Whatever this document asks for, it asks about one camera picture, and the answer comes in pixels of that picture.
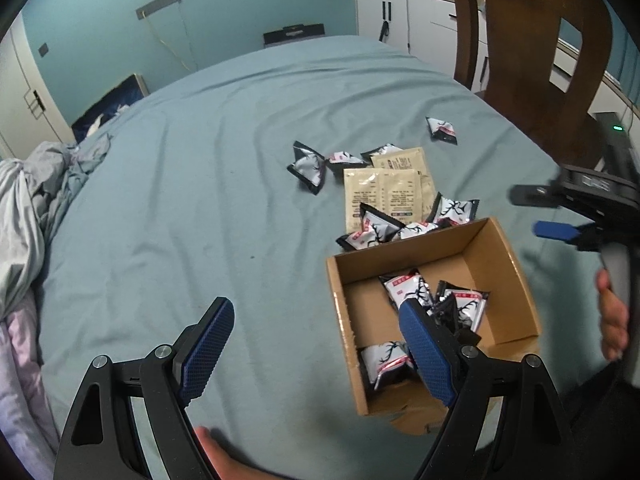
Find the person's right hand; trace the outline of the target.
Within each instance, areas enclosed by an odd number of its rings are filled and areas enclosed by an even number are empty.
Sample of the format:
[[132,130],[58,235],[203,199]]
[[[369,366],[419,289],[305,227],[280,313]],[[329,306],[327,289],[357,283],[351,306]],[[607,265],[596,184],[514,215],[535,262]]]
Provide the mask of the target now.
[[612,291],[607,270],[598,271],[596,287],[599,295],[601,350],[604,358],[612,362],[620,359],[628,346],[628,308]]

